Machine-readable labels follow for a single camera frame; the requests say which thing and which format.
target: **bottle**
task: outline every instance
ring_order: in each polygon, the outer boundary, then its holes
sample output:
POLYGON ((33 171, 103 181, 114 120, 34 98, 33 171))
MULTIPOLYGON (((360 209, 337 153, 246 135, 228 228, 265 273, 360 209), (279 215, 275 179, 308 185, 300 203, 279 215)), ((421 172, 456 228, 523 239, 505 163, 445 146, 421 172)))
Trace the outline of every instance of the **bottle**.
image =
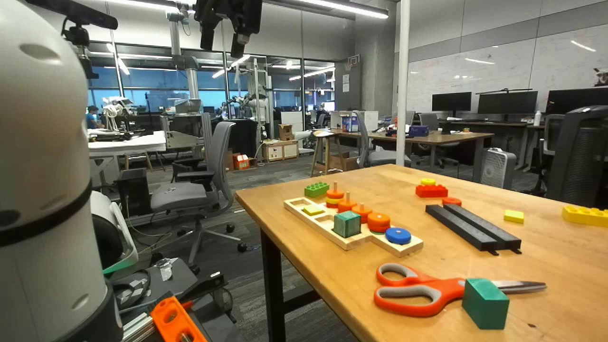
POLYGON ((537 110, 536 114, 534 114, 534 126, 541 125, 541 111, 537 110))

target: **wooden shape sorter board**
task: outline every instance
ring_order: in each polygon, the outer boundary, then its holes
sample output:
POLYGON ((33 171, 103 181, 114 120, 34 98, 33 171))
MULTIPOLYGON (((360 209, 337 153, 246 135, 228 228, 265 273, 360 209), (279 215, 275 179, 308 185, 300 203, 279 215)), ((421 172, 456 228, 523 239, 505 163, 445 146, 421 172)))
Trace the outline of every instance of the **wooden shape sorter board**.
POLYGON ((412 240, 410 241, 410 243, 406 245, 397 245, 395 243, 391 243, 386 239, 386 236, 384 234, 379 235, 370 232, 370 230, 367 228, 367 223, 361 224, 360 234, 343 238, 332 231, 332 229, 334 228, 334 215, 337 214, 337 209, 328 208, 325 206, 325 203, 315 203, 306 197, 298 197, 286 200, 283 202, 283 205, 287 210, 291 211, 295 216, 298 216, 299 219, 319 231, 323 236, 330 239, 333 243, 340 246, 343 250, 352 250, 353 248, 363 243, 372 241, 381 248, 390 252, 392 255, 396 257, 402 257, 422 249, 424 245, 423 241, 414 235, 412 235, 412 240), (304 207, 309 205, 316 205, 319 208, 323 209, 323 212, 317 215, 309 216, 302 211, 304 207))

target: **computer monitor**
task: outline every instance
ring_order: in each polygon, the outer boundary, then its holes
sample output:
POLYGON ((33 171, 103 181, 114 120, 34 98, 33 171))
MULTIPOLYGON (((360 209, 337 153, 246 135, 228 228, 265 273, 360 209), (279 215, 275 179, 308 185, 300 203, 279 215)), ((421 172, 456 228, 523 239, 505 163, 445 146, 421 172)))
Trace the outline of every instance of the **computer monitor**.
POLYGON ((433 94, 432 111, 451 111, 456 116, 456 111, 471 110, 471 92, 449 92, 446 94, 433 94))
POLYGON ((479 114, 503 114, 507 121, 509 114, 534 114, 537 91, 495 92, 480 94, 479 114))
POLYGON ((547 114, 565 114, 585 106, 608 105, 608 88, 551 90, 547 114))
POLYGON ((325 110, 327 110, 327 111, 335 111, 336 110, 336 102, 335 101, 324 102, 323 108, 325 110))

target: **teal wooden cube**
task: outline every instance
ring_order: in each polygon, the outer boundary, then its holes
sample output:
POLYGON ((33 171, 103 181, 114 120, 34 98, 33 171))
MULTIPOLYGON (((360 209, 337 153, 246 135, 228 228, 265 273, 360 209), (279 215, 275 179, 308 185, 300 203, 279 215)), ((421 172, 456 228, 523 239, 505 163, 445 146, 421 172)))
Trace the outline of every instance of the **teal wooden cube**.
POLYGON ((330 185, 327 183, 319 182, 310 184, 309 186, 304 188, 304 196, 306 197, 319 197, 321 195, 325 195, 327 190, 330 189, 330 185))
POLYGON ((352 211, 336 214, 333 231, 345 238, 361 233, 361 216, 352 211))
POLYGON ((467 279, 462 307, 479 329, 504 329, 509 297, 487 279, 467 279))

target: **yellow ring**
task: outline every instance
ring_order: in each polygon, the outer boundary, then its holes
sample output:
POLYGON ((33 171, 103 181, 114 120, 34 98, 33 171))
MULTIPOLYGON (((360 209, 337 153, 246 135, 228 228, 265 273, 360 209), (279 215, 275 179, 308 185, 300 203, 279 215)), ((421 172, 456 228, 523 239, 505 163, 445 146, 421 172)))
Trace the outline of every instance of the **yellow ring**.
POLYGON ((329 204, 338 204, 339 202, 342 201, 342 198, 329 198, 329 197, 325 197, 325 201, 329 204))
POLYGON ((420 184, 422 185, 435 185, 435 180, 433 178, 423 178, 420 180, 420 184))

